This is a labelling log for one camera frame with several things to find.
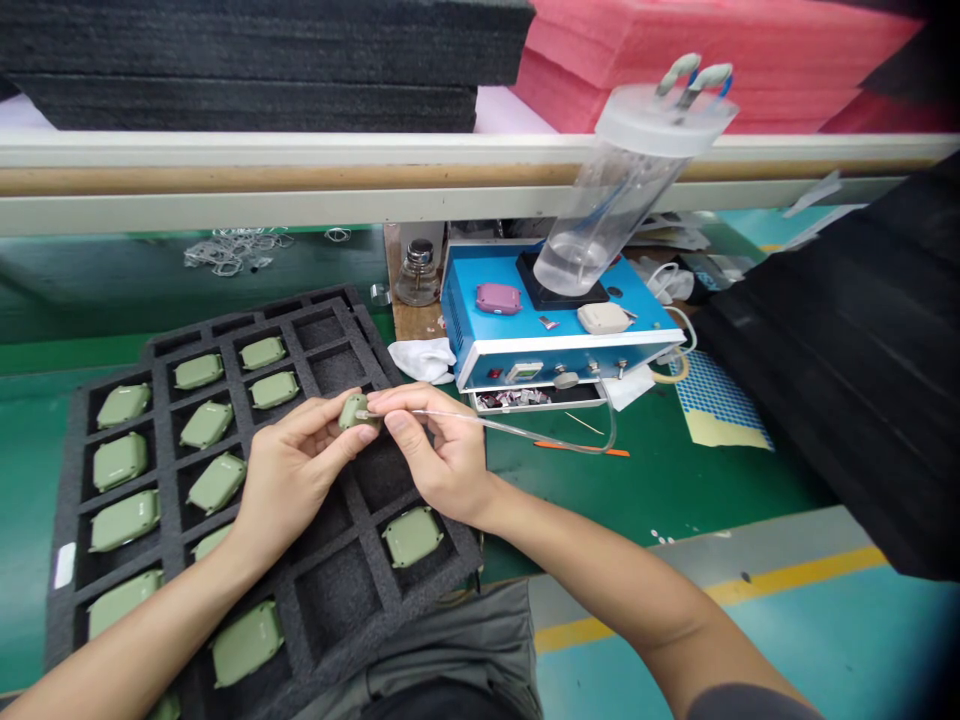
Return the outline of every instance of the blue test machine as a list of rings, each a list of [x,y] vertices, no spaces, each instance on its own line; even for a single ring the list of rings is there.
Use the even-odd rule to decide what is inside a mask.
[[[683,331],[625,259],[600,278],[605,288],[622,293],[611,302],[636,315],[635,324],[625,332],[591,335],[575,309],[536,310],[516,263],[519,254],[537,241],[514,242],[525,244],[455,240],[448,248],[441,304],[457,356],[454,372],[461,392],[598,383],[649,363],[684,341]],[[480,310],[477,286],[484,283],[519,289],[520,312],[496,315]],[[548,329],[552,323],[559,325]]]

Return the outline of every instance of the green workbench surface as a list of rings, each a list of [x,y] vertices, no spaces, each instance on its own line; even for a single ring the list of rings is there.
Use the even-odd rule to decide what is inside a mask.
[[[272,265],[236,278],[180,266],[189,238],[161,242],[161,250],[156,240],[87,240],[99,252],[68,253],[70,267],[61,266],[57,253],[79,241],[27,242],[16,253],[10,241],[0,242],[0,693],[26,687],[43,671],[54,507],[73,389],[136,362],[152,334],[347,278],[366,295],[369,284],[386,277],[376,230],[355,231],[350,243],[337,247],[319,234],[298,236],[293,247],[275,253]],[[151,265],[147,258],[154,256]],[[84,269],[90,274],[85,284],[71,278]],[[103,298],[87,287],[94,278]],[[72,290],[63,290],[64,284]],[[143,292],[154,293],[153,301]],[[78,309],[69,322],[58,319],[73,303]],[[392,315],[381,310],[373,317],[392,342]],[[604,408],[573,414],[607,430]],[[560,412],[497,419],[574,442],[601,442]],[[488,431],[490,469],[641,545],[657,542],[652,530],[680,540],[836,502],[775,427],[777,453],[691,443],[673,388],[652,390],[618,415],[618,425],[616,446],[629,450],[630,458],[537,448]],[[505,543],[487,538],[484,581],[536,570]]]

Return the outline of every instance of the white label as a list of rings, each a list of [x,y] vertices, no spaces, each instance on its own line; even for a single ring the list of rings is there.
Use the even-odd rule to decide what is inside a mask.
[[[59,590],[73,580],[73,561],[77,557],[77,544],[67,543],[57,553],[57,569],[53,574],[53,589]]]

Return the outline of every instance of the blue grid mat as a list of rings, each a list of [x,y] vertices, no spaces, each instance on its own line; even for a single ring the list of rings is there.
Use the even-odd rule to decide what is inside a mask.
[[[690,361],[690,375],[676,385],[683,411],[701,410],[717,420],[759,430],[770,450],[774,450],[773,440],[760,421],[753,402],[723,368],[700,350],[687,355],[687,360]],[[680,363],[670,363],[670,369],[674,374],[679,373]]]

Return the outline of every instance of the fingernail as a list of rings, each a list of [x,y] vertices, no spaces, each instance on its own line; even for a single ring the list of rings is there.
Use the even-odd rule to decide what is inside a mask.
[[[391,432],[396,432],[398,430],[403,430],[407,425],[407,418],[403,413],[392,412],[389,413],[383,421],[387,424],[387,427]]]
[[[378,434],[377,429],[370,425],[361,425],[360,430],[357,432],[357,435],[360,436],[363,442],[373,442],[377,439]]]

